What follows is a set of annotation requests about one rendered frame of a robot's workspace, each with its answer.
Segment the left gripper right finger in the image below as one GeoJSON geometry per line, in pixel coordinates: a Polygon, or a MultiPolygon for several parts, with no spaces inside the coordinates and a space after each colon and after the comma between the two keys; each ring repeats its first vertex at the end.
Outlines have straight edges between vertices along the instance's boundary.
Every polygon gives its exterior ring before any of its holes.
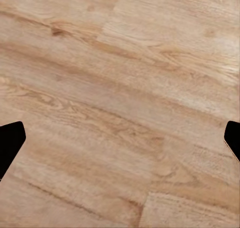
{"type": "Polygon", "coordinates": [[[224,139],[240,161],[240,123],[235,121],[228,121],[224,139]]]}

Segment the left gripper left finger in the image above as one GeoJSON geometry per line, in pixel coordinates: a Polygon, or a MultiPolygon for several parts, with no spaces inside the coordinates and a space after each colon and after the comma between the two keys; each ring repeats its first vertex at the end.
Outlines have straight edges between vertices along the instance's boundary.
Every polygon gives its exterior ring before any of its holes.
{"type": "Polygon", "coordinates": [[[26,141],[22,121],[0,126],[0,181],[26,141]]]}

